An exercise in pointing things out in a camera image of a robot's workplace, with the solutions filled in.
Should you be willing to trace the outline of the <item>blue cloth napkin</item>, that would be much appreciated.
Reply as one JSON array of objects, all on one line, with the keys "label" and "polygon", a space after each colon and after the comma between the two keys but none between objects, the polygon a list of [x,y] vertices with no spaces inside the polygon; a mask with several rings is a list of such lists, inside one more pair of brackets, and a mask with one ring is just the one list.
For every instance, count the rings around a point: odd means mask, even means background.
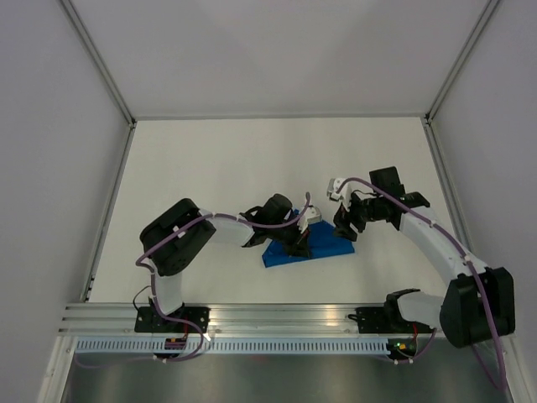
[{"label": "blue cloth napkin", "polygon": [[262,254],[262,261],[265,268],[294,264],[315,259],[325,259],[342,255],[354,254],[353,243],[333,235],[335,229],[330,223],[322,218],[321,222],[310,225],[309,246],[311,257],[298,258],[288,256],[281,242],[272,240]]}]

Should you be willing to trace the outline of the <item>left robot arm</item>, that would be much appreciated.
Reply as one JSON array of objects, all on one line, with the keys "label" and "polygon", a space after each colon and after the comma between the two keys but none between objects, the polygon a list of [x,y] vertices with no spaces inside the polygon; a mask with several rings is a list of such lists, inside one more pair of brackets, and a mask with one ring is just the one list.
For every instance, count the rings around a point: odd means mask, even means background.
[{"label": "left robot arm", "polygon": [[290,257],[310,258],[310,227],[321,220],[311,202],[295,210],[286,196],[275,193],[263,205],[232,215],[209,212],[190,198],[176,202],[139,234],[143,254],[138,267],[150,273],[149,304],[154,323],[164,332],[175,332],[183,322],[183,274],[213,244],[248,249],[265,241],[280,243]]}]

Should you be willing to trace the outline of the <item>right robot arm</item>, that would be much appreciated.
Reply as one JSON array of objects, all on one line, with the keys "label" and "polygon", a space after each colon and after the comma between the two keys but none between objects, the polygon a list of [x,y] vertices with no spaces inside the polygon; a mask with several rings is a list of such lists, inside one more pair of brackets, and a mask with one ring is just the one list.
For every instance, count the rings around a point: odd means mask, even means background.
[{"label": "right robot arm", "polygon": [[334,234],[356,241],[370,222],[387,222],[409,239],[429,260],[446,284],[444,296],[419,289],[387,295],[383,322],[401,332],[412,322],[441,330],[452,346],[464,348],[514,333],[514,279],[463,246],[439,222],[430,202],[419,192],[408,192],[393,166],[373,170],[367,198],[352,189],[352,178],[330,180],[327,196],[338,202]]}]

